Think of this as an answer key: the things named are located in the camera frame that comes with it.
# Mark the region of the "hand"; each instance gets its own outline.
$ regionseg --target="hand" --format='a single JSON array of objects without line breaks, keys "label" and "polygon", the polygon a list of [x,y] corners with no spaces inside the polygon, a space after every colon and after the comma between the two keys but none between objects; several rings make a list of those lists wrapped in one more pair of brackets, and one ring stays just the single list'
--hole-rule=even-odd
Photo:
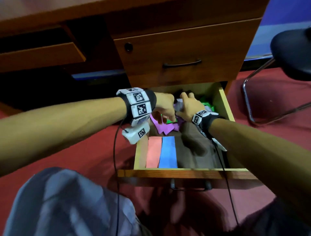
[{"label": "hand", "polygon": [[169,93],[155,92],[156,105],[152,112],[152,116],[159,124],[166,123],[167,118],[175,121],[174,96]]},{"label": "hand", "polygon": [[195,113],[205,110],[204,105],[194,98],[194,94],[189,93],[189,97],[185,92],[181,93],[180,98],[183,99],[183,111],[176,112],[185,121],[191,122]]}]

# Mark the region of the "chair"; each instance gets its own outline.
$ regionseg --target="chair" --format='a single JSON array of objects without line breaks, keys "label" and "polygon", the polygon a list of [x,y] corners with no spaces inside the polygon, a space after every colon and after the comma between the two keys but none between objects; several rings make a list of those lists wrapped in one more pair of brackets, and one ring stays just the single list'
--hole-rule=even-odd
[{"label": "chair", "polygon": [[308,102],[273,118],[263,121],[254,120],[246,93],[246,83],[250,78],[271,65],[274,61],[280,65],[288,77],[300,81],[311,81],[311,27],[300,30],[288,30],[277,34],[273,37],[270,48],[272,58],[251,73],[242,85],[248,118],[254,125],[266,125],[311,106],[311,102]]}]

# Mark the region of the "purple paper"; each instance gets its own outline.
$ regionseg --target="purple paper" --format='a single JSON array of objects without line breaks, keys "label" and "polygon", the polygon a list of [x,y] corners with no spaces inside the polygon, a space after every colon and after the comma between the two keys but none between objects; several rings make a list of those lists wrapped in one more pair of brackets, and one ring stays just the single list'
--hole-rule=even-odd
[{"label": "purple paper", "polygon": [[184,120],[180,117],[177,117],[177,122],[176,123],[170,123],[170,124],[164,124],[162,123],[161,125],[158,123],[158,121],[156,121],[152,115],[150,115],[150,118],[152,120],[152,122],[154,123],[157,131],[159,134],[164,133],[165,135],[167,135],[169,132],[171,132],[172,130],[174,131],[179,131],[179,127],[180,125],[184,122]]}]

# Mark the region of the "black chair seat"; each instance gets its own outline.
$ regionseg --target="black chair seat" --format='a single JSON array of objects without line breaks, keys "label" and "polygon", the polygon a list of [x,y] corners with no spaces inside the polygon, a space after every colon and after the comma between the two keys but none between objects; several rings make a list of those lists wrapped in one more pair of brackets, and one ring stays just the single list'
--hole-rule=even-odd
[{"label": "black chair seat", "polygon": [[281,32],[274,36],[270,48],[288,77],[311,81],[311,28]]}]

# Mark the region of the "drawer handle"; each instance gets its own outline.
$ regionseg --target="drawer handle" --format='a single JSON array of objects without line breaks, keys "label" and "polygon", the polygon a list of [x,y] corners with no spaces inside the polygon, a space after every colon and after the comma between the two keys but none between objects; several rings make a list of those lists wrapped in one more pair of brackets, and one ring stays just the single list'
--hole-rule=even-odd
[{"label": "drawer handle", "polygon": [[173,68],[173,67],[180,67],[180,66],[193,66],[193,65],[197,65],[202,63],[202,61],[200,59],[196,60],[195,62],[190,62],[190,63],[186,63],[186,64],[177,64],[177,65],[169,65],[167,63],[163,64],[163,68]]},{"label": "drawer handle", "polygon": [[209,181],[205,181],[205,187],[204,189],[180,189],[175,187],[175,181],[174,179],[171,179],[171,189],[178,190],[178,191],[191,191],[191,192],[205,192],[208,190],[212,190],[212,185]]}]

